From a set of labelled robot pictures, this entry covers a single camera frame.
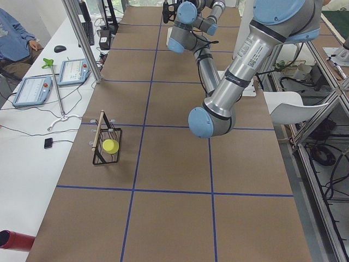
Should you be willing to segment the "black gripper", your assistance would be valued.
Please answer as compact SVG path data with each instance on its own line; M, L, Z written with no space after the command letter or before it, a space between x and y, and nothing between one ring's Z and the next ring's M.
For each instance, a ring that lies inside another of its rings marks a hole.
M169 21L174 22L176 19L176 14L178 7L180 5L180 2L169 4L168 1L163 2L163 22L168 23Z

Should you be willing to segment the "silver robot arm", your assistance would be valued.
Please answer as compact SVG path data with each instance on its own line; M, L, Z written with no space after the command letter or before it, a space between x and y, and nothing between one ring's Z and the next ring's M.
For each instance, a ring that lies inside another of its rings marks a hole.
M191 51L196 60L198 76L205 96L217 88L220 77L210 47L217 41L195 33L195 29L213 36L217 22L226 8L225 1L176 1L163 2L163 22L173 22L168 31L167 47L175 53Z
M277 45L318 37L322 1L254 1L250 33L218 86L191 110L188 123L199 138L228 133L235 125L234 103Z

